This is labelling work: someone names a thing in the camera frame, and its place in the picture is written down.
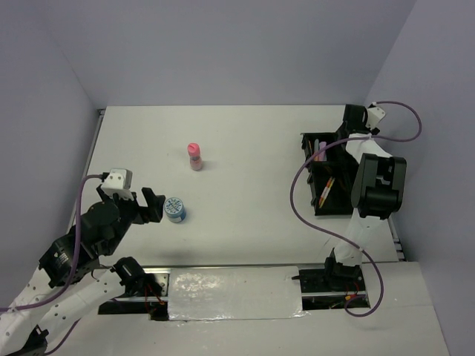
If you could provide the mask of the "blue paint jar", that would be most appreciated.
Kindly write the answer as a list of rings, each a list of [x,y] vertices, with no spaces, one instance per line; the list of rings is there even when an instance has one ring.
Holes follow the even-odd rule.
[[[186,218],[186,208],[180,198],[168,198],[164,202],[163,210],[168,219],[173,223],[181,223]]]

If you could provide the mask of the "purple highlighter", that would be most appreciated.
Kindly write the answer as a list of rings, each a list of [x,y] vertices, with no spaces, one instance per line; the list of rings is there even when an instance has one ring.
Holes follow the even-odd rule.
[[[318,144],[318,151],[320,152],[319,155],[315,158],[315,161],[317,162],[326,162],[327,161],[327,154],[326,154],[326,148],[327,143],[326,142],[319,142]]]

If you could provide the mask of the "pink-capped marker tube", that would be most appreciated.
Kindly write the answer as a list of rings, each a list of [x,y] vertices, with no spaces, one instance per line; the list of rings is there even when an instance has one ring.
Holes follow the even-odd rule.
[[[189,163],[194,171],[199,171],[203,167],[203,161],[201,158],[200,146],[193,142],[188,144],[187,151],[189,154]]]

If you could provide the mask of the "orange pen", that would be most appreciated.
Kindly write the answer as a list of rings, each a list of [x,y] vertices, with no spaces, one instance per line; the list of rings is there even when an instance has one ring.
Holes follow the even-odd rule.
[[[329,190],[331,183],[333,182],[333,178],[330,177],[327,181],[327,184],[324,187],[324,190],[322,191],[319,201],[318,201],[318,206],[321,207],[326,199],[327,196],[327,191]]]

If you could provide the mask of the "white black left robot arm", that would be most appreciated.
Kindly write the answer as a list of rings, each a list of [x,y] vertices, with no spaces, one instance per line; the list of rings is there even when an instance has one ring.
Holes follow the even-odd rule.
[[[128,199],[119,192],[93,204],[70,231],[56,239],[42,255],[29,283],[1,312],[2,355],[46,355],[48,342],[60,328],[72,326],[90,310],[127,294],[159,297],[163,290],[133,257],[122,257],[95,282],[79,282],[101,267],[101,256],[111,256],[133,225],[159,223],[165,196],[143,188],[147,203],[137,195]]]

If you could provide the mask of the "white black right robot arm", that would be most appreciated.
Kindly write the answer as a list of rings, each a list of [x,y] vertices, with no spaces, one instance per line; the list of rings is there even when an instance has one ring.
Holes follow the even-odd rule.
[[[338,242],[324,264],[323,282],[331,290],[357,281],[363,252],[376,230],[402,205],[407,161],[392,156],[372,138],[384,116],[375,105],[346,105],[337,130],[339,139],[349,139],[345,151],[358,163],[358,170],[350,195],[353,213],[345,240]]]

